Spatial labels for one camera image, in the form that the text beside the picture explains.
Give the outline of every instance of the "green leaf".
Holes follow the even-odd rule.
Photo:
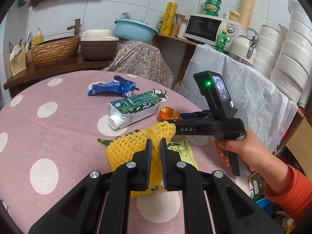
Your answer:
[[[113,142],[112,140],[103,140],[101,138],[97,139],[101,144],[104,144],[106,146],[110,145],[111,142]]]

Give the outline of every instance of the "microwave oven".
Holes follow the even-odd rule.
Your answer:
[[[239,35],[246,36],[238,22],[233,20],[204,15],[191,14],[184,36],[215,46],[216,39],[222,30],[227,30],[227,43],[224,50],[229,51],[233,40]]]

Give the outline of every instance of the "orange sleeve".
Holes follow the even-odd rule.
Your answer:
[[[301,172],[288,166],[294,173],[291,187],[282,195],[275,196],[269,185],[264,189],[264,195],[271,201],[282,206],[286,213],[298,223],[312,201],[312,183]]]

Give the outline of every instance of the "yellow foam fruit net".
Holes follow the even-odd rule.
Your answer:
[[[149,180],[149,189],[154,188],[163,180],[160,140],[166,138],[169,142],[175,134],[175,125],[167,121],[156,122],[154,126],[148,127],[146,130],[133,132],[126,136],[118,137],[110,143],[106,149],[107,159],[112,170],[124,163],[131,161],[135,152],[145,149],[146,140],[152,140],[152,162],[151,175]],[[140,195],[141,192],[132,191],[131,196]]]

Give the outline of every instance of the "green plastic bottle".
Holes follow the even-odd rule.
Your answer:
[[[215,50],[218,52],[223,52],[223,48],[226,43],[227,43],[227,30],[222,30],[222,32],[216,39]]]

